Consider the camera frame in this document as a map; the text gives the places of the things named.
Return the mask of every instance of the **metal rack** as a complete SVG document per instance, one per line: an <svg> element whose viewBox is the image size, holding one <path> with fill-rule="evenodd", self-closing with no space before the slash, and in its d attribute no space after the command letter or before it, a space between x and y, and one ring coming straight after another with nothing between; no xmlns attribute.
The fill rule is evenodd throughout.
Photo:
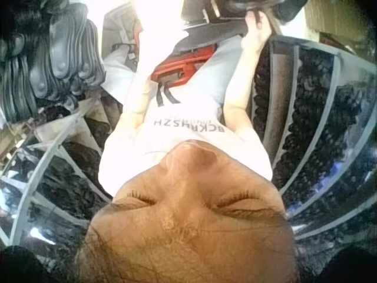
<svg viewBox="0 0 377 283"><path fill-rule="evenodd" d="M325 124L328 120L331 108L332 108L332 103L334 101L335 97L335 91L336 87L338 86L338 79L340 76L340 59L338 56L334 57L334 63L333 63L333 73L332 73L332 78L331 78L331 83L330 83L330 89L329 89L329 94L326 100L325 108L323 109L322 116L320 118L320 122L317 126L316 132L313 136L312 141L310 142L309 147L306 149L306 152L304 156L302 157L299 165L297 166L296 170L293 172L291 177L289 178L288 182L279 190L279 193L282 195L285 193L285 191L288 190L289 186L292 184L292 182L295 180L297 175L300 173L302 167L305 165L307 162L309 156L312 154L312 151L314 150L320 135L322 134L323 128L325 127Z"/></svg>
<svg viewBox="0 0 377 283"><path fill-rule="evenodd" d="M291 94L290 94L289 107L288 107L288 112L287 112L287 116L286 116L286 122L285 122L284 130L283 130L283 134L282 134L282 137L280 139L279 148L276 152L274 161L272 163L272 170L275 168L276 163L280 160L280 158L282 157L282 155L284 153L283 145L284 145L284 142L285 142L285 138L289 134L289 131L288 131L289 125L291 125L293 123L292 114L293 114L293 111L294 111L293 106L295 105L295 100L296 100L297 77L298 77L298 74L299 74L299 68L301 66L300 59L299 59L299 52L300 52L300 47L297 45L293 48L292 90L291 90Z"/></svg>
<svg viewBox="0 0 377 283"><path fill-rule="evenodd" d="M296 215L303 212L305 209L307 209L310 205L312 205L314 202L316 202L318 199L320 199L326 192L328 192L332 186L342 178L342 176L347 172L347 170L350 168L352 163L356 160L356 158L359 156L360 152L364 148L365 144L369 140L374 128L376 127L376 115L377 111L376 108L374 108L374 111L372 112L371 117L369 118L369 121L364 128L364 131L357 142L355 148L353 149L351 155L348 157L346 162L343 164L340 171L338 171L334 176L331 177L331 180L327 183L325 187L323 187L318 193L313 195L307 202L305 202L299 209L294 211L292 214L290 214L288 217L294 218Z"/></svg>
<svg viewBox="0 0 377 283"><path fill-rule="evenodd" d="M106 121L106 114L100 102L99 96L81 101L77 113L63 119L44 124L35 129L34 134L39 140L39 143L28 146L28 148L42 150L44 151L44 154L33 171L28 183L22 183L5 176L1 176L1 180L3 182L9 183L10 185L16 187L22 193L22 198L18 205L18 211L12 225L10 237L8 237L0 228L0 238L5 245L20 244L22 231L27 226L27 212L31 203L36 203L50 209L53 213L59 215L74 225L83 227L88 226L89 221L77 219L71 216L68 212L60 209L43 197L40 193L36 192L38 184L54 156L65 159L68 164L72 166L75 174L84 178L88 182L89 187L94 193L96 193L104 201L110 201L109 198L107 198L99 190L99 188L97 188L96 185L86 177L67 151L61 146L66 139L70 139L96 150L99 154L102 154L102 150L94 140L88 125L84 120L84 116L91 117L99 121Z"/></svg>
<svg viewBox="0 0 377 283"><path fill-rule="evenodd" d="M293 72L298 68L298 66L294 66L297 48L293 47L292 50L291 47L287 47L282 48L283 50L278 50L274 43L271 42L270 100L263 145L272 161L275 159L279 140L283 135L282 129L286 121L293 87Z"/></svg>
<svg viewBox="0 0 377 283"><path fill-rule="evenodd" d="M305 239L305 238L308 238L308 237L311 237L311 236L318 235L318 234L325 232L325 231L328 231L330 229L333 229L333 228L341 225L342 223L345 223L348 220L354 218L355 216L362 213L363 211L367 210L368 208L373 206L375 203L377 203L377 193L375 193L368 200L363 202L363 204L361 204L357 208L354 208L353 210L351 210L347 214L343 215L342 217L332 221L331 223L329 223L327 225L322 226L321 228L318 228L318 229L315 229L313 231L306 232L306 233L303 233L301 235L298 235L298 236L295 237L295 239L297 241L302 240L302 239Z"/></svg>

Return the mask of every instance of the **nose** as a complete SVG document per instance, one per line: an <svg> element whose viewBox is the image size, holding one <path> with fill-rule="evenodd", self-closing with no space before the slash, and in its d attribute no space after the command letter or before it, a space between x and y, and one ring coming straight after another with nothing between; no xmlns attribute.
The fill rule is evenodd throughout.
<svg viewBox="0 0 377 283"><path fill-rule="evenodd" d="M217 166L221 156L205 142L189 140L179 144L160 162L166 171L161 176L168 190L161 203L161 220L166 228L196 226L206 210L203 178Z"/></svg>
<svg viewBox="0 0 377 283"><path fill-rule="evenodd" d="M188 140L173 148L161 163L169 174L182 178L205 172L219 160L219 155L207 143Z"/></svg>

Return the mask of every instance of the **eyelash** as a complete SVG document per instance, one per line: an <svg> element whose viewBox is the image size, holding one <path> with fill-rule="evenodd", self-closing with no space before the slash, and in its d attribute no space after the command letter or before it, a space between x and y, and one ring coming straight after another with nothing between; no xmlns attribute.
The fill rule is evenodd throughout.
<svg viewBox="0 0 377 283"><path fill-rule="evenodd" d="M155 199L152 199L152 198L150 198L148 196L144 196L144 195L142 195L142 194L140 194L138 192L135 192L134 190L131 193L128 193L127 196L130 197L130 198L141 200L142 202L148 203L150 205L155 205L156 204L156 200Z"/></svg>
<svg viewBox="0 0 377 283"><path fill-rule="evenodd" d="M252 199L253 197L251 196L250 192L242 192L239 193L238 195L232 196L228 199L222 200L217 204L218 208L223 208L228 205L232 205L236 202L239 202L244 199Z"/></svg>
<svg viewBox="0 0 377 283"><path fill-rule="evenodd" d="M140 194L140 193L138 193L134 190L131 193L127 194L127 196L130 197L130 198L138 199L138 200L145 202L145 203L148 203L150 205L156 204L155 199L150 198L148 196L144 196L144 195L142 195L142 194ZM235 196L232 196L228 199L220 201L216 206L218 208L223 208L225 206L231 205L231 204L239 202L241 200L251 199L251 198L253 198L253 197L251 196L251 194L249 192L242 192L242 193L239 193L238 195L235 195Z"/></svg>

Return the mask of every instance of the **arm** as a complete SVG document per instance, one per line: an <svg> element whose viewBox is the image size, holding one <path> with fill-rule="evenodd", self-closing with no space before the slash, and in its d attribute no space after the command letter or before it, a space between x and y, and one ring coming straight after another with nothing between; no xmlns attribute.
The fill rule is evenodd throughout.
<svg viewBox="0 0 377 283"><path fill-rule="evenodd" d="M243 51L225 94L225 123L232 131L252 127L246 107L260 53L271 34L267 16L262 12L259 14L261 23L258 24L258 27L254 13L249 12L246 16L249 32L242 39Z"/></svg>
<svg viewBox="0 0 377 283"><path fill-rule="evenodd" d="M187 32L182 31L182 26L177 24L182 12L183 0L166 0L167 6L172 7L171 10L163 9L161 13L152 11L151 14L150 5L155 2L158 1L139 0L136 2L136 10L144 31L139 35L137 71L128 89L119 122L119 125L131 129L136 129L144 121L152 90L150 76L154 69L171 54L180 40L188 36ZM165 19L164 25L156 24L161 22L160 18Z"/></svg>

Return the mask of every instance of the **woman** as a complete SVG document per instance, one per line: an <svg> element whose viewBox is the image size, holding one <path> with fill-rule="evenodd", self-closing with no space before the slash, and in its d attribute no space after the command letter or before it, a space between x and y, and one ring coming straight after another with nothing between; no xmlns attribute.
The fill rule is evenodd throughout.
<svg viewBox="0 0 377 283"><path fill-rule="evenodd" d="M258 24L253 13L246 22L222 98L224 127L217 119L221 93L190 82L156 103L150 75L186 35L167 26L151 32L141 19L138 69L99 172L114 199L92 220L77 255L84 282L295 279L293 233L245 111L271 29L261 12Z"/></svg>

